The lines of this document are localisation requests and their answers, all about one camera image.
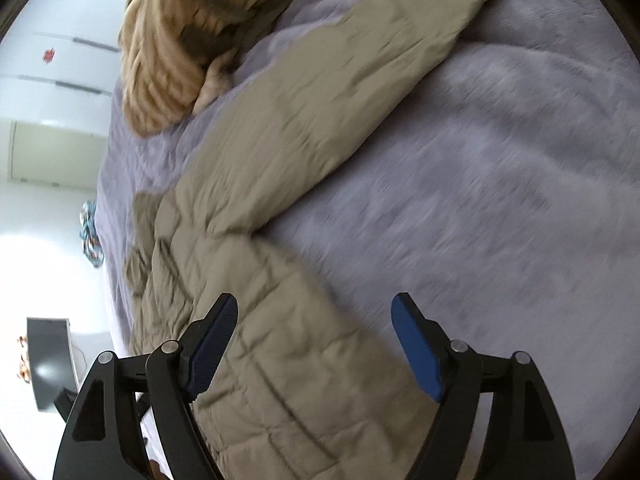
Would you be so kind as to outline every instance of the gray fur blanket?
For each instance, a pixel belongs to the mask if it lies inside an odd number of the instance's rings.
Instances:
[[[135,192],[172,186],[225,103],[352,3],[295,0],[236,88],[159,137],[133,137],[116,92],[96,223],[124,341]],[[639,124],[640,67],[598,0],[494,0],[370,141],[263,232],[395,351],[388,309],[406,290],[477,351],[530,352],[591,479],[640,406]]]

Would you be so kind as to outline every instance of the beige jacket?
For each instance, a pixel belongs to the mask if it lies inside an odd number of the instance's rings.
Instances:
[[[224,109],[175,189],[136,198],[134,352],[177,338],[221,292],[238,298],[234,338],[194,406],[229,480],[399,480],[411,467],[436,406],[254,232],[358,149],[484,1],[360,0]]]

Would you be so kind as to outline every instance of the cable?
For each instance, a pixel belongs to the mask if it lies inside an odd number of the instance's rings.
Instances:
[[[74,345],[73,343],[71,343],[71,347],[75,348],[76,350],[78,350],[80,352],[80,354],[82,355],[82,360],[84,361],[84,368],[86,369],[87,368],[87,364],[86,364],[86,357],[84,355],[84,352],[81,349],[79,349],[76,345]]]

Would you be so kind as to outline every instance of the black monitor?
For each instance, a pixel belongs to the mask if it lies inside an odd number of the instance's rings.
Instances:
[[[41,412],[55,412],[60,392],[78,391],[68,319],[27,318],[27,340],[36,406]]]

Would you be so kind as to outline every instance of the metal pivot screw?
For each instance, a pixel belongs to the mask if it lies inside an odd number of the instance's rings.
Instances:
[[[464,341],[461,341],[460,339],[454,339],[451,342],[451,349],[454,352],[458,352],[460,354],[466,352],[467,350],[469,350],[469,345],[466,344]]]
[[[112,352],[102,352],[100,355],[98,355],[98,362],[101,365],[105,365],[105,364],[111,362],[112,359],[113,359],[113,353]]]
[[[165,354],[172,354],[174,353],[178,348],[180,347],[180,345],[178,345],[177,341],[167,341],[166,343],[164,343],[161,346],[162,352],[164,352]]]
[[[515,357],[521,365],[528,365],[531,362],[531,356],[526,352],[516,352]]]

